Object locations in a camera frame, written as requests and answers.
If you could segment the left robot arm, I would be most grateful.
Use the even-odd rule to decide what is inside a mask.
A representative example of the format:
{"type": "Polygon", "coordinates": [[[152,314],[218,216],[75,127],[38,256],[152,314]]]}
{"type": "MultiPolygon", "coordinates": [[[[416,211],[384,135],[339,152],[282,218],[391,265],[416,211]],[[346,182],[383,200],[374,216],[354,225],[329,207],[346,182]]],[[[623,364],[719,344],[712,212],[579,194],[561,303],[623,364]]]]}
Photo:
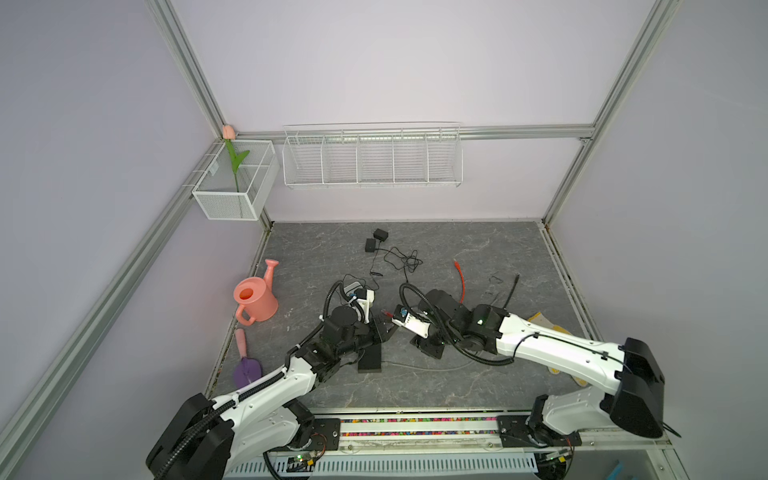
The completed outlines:
{"type": "Polygon", "coordinates": [[[275,448],[309,444],[314,416],[301,397],[395,330],[373,313],[374,300],[372,290],[346,291],[335,282],[319,324],[286,353],[282,366],[228,394],[188,398],[147,456],[153,477],[221,479],[275,448]]]}

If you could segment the black network switch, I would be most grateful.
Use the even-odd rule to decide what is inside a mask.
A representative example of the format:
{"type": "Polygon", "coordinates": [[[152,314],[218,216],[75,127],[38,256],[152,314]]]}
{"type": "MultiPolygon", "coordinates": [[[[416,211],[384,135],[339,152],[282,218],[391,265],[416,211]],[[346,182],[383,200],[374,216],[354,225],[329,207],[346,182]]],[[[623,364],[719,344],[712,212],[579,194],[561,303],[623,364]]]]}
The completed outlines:
{"type": "Polygon", "coordinates": [[[382,345],[375,344],[365,349],[357,362],[357,371],[361,374],[382,372],[382,345]]]}

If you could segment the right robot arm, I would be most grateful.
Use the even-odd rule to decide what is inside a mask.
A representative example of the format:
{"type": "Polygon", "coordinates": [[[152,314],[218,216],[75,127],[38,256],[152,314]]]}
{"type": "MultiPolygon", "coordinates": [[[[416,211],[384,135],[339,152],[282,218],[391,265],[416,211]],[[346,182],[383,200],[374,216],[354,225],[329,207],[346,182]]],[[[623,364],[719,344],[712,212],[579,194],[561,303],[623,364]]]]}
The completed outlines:
{"type": "Polygon", "coordinates": [[[579,391],[536,397],[523,420],[502,420],[502,438],[515,446],[572,447],[582,430],[620,428],[659,439],[664,422],[665,377],[650,347],[629,337],[600,342],[534,324],[492,305],[468,309],[443,290],[423,293],[411,283],[398,289],[400,321],[427,328],[419,349],[434,357],[450,346],[465,358],[492,367],[526,360],[586,381],[579,391]]]}

